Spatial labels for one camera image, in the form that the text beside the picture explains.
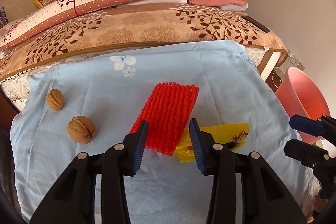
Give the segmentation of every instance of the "yellow plastic bag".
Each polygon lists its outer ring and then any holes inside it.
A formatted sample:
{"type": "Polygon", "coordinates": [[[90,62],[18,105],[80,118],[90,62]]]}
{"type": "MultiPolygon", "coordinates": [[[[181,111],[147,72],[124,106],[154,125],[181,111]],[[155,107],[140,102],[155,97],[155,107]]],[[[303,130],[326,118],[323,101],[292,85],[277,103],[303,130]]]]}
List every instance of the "yellow plastic bag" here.
{"type": "MultiPolygon", "coordinates": [[[[231,123],[223,124],[216,127],[201,127],[201,131],[210,133],[216,143],[236,142],[237,145],[231,149],[234,151],[245,143],[245,138],[249,133],[248,123],[231,123]]],[[[178,143],[174,153],[181,162],[194,161],[195,155],[190,140],[189,128],[183,131],[180,142],[178,143]]]]}

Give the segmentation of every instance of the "walnut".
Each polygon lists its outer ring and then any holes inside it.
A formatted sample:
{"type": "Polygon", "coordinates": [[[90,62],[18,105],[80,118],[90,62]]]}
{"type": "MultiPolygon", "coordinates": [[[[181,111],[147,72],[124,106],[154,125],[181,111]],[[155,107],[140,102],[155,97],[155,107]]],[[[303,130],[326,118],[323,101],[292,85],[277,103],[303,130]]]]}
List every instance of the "walnut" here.
{"type": "Polygon", "coordinates": [[[60,110],[64,106],[64,96],[57,89],[51,90],[47,94],[47,104],[52,110],[60,110]]]}
{"type": "Polygon", "coordinates": [[[68,134],[75,142],[90,143],[96,136],[95,124],[85,116],[73,117],[68,123],[68,134]]]}

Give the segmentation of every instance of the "black phone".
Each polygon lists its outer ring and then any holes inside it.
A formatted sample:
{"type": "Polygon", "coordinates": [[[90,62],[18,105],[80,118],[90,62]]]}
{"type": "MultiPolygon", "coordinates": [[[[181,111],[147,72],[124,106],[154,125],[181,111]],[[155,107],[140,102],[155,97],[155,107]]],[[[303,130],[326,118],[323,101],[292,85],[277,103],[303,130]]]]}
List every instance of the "black phone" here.
{"type": "Polygon", "coordinates": [[[267,27],[265,27],[264,25],[262,25],[260,22],[256,21],[255,19],[253,19],[250,16],[242,16],[242,18],[244,18],[245,20],[251,22],[254,26],[258,27],[260,30],[262,30],[263,32],[270,32],[271,30],[268,29],[267,27]]]}

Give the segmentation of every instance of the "bed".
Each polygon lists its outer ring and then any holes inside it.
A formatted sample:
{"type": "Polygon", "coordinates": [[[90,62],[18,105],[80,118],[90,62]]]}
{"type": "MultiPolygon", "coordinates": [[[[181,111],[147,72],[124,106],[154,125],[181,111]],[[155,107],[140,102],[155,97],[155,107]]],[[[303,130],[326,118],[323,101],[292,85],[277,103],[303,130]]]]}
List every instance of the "bed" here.
{"type": "MultiPolygon", "coordinates": [[[[272,31],[243,18],[242,1],[55,0],[1,29],[0,49],[7,53],[0,84],[21,110],[11,143],[26,221],[77,153],[102,153],[122,141],[155,84],[170,81],[200,88],[190,117],[201,126],[249,123],[238,152],[261,153],[309,211],[318,183],[311,170],[285,157],[286,141],[300,136],[264,82],[287,49],[272,31]],[[53,88],[65,96],[59,112],[46,105],[53,88]],[[85,146],[66,134],[77,115],[90,117],[98,131],[85,146]]],[[[211,179],[194,162],[146,150],[140,173],[125,183],[132,223],[205,221],[211,179]]],[[[96,191],[99,200],[99,182],[96,191]]],[[[99,203],[95,213],[99,223],[99,203]]]]}
{"type": "Polygon", "coordinates": [[[246,7],[246,0],[55,0],[0,30],[0,49],[9,48],[0,85],[22,110],[27,76],[53,65],[128,47],[218,39],[244,45],[266,80],[287,49],[272,31],[243,18],[246,7]]]}

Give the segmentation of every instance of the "black clamp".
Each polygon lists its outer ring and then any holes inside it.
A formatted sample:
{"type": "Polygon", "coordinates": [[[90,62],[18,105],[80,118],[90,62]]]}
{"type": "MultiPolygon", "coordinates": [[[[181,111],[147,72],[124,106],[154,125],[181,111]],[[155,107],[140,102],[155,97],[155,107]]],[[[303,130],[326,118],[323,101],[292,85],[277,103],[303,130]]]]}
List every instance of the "black clamp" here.
{"type": "MultiPolygon", "coordinates": [[[[291,128],[312,136],[321,136],[336,145],[336,119],[322,115],[317,121],[294,115],[289,121],[291,128]]],[[[286,143],[285,155],[313,169],[321,183],[320,198],[329,202],[320,214],[315,213],[313,224],[335,223],[336,219],[336,158],[330,158],[327,150],[293,139],[286,143]]]]}
{"type": "Polygon", "coordinates": [[[95,182],[101,174],[103,223],[130,224],[124,176],[140,169],[147,139],[147,122],[138,132],[127,134],[123,143],[105,153],[79,153],[64,170],[33,214],[30,224],[94,224],[95,182]]]}
{"type": "Polygon", "coordinates": [[[228,144],[215,143],[210,133],[201,131],[195,119],[189,133],[198,169],[214,175],[206,224],[236,223],[236,173],[241,174],[243,223],[306,223],[293,196],[259,153],[231,152],[228,144]]]}

